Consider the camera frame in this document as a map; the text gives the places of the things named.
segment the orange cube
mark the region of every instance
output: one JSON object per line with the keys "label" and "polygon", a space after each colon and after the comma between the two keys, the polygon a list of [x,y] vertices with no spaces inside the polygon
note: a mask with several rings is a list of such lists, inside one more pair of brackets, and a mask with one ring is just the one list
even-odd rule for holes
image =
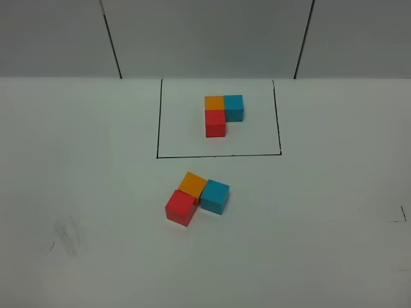
{"label": "orange cube", "polygon": [[224,96],[206,96],[204,108],[205,110],[224,110]]}
{"label": "orange cube", "polygon": [[194,175],[191,172],[187,172],[183,181],[180,184],[179,190],[193,196],[195,198],[196,204],[200,200],[200,195],[207,184],[207,180]]}

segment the smudge mark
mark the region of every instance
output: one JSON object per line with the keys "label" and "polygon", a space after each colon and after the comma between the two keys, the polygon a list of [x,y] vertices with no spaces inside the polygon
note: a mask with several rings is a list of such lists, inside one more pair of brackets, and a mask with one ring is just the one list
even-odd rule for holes
{"label": "smudge mark", "polygon": [[62,221],[57,220],[55,230],[62,241],[66,253],[70,257],[75,257],[79,249],[81,237],[73,217],[69,216]]}
{"label": "smudge mark", "polygon": [[391,268],[394,273],[399,273],[401,271],[411,271],[411,268]]}
{"label": "smudge mark", "polygon": [[404,213],[404,209],[403,209],[403,207],[401,207],[401,210],[403,211],[404,220],[405,220],[405,222],[407,222],[407,217],[405,217],[405,213]]}

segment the red cube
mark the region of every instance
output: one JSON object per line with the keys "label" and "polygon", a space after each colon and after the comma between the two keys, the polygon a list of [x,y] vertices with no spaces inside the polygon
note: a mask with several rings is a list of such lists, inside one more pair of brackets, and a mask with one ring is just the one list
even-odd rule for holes
{"label": "red cube", "polygon": [[225,137],[225,111],[206,110],[205,112],[205,136]]}
{"label": "red cube", "polygon": [[195,197],[182,191],[175,191],[166,205],[166,215],[169,220],[188,226],[196,209]]}

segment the black rectangle outline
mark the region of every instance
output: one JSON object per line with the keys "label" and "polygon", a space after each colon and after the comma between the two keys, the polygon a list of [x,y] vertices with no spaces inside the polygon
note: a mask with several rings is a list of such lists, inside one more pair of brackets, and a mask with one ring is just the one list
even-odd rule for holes
{"label": "black rectangle outline", "polygon": [[160,146],[160,128],[161,128],[161,105],[162,105],[162,78],[160,84],[160,109],[159,109],[159,131],[157,134],[157,159],[163,158],[207,158],[207,157],[258,157],[258,156],[282,156],[283,151],[281,150],[281,140],[280,140],[280,127],[278,124],[278,112],[277,112],[277,98],[275,96],[275,85],[274,80],[272,80],[272,88],[274,95],[274,108],[275,108],[275,120],[277,122],[277,135],[278,144],[280,147],[280,153],[275,154],[244,154],[244,155],[204,155],[204,156],[161,156],[159,157],[159,146]]}

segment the wooden block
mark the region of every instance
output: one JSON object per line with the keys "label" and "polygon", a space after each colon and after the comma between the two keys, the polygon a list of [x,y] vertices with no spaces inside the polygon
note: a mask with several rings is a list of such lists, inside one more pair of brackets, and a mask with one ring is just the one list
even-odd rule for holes
{"label": "wooden block", "polygon": [[182,191],[174,191],[166,205],[166,216],[169,220],[188,226],[197,209],[196,199]]}
{"label": "wooden block", "polygon": [[201,208],[222,215],[229,197],[229,189],[228,185],[208,180],[201,194]]}
{"label": "wooden block", "polygon": [[242,95],[224,96],[225,120],[242,122],[244,120],[244,102]]}
{"label": "wooden block", "polygon": [[179,190],[193,196],[196,203],[200,201],[200,195],[203,192],[204,187],[206,186],[207,180],[200,178],[199,176],[187,172],[183,181],[180,184]]}
{"label": "wooden block", "polygon": [[224,110],[205,111],[205,136],[225,137],[225,112]]}
{"label": "wooden block", "polygon": [[224,110],[223,96],[206,96],[204,98],[205,110]]}

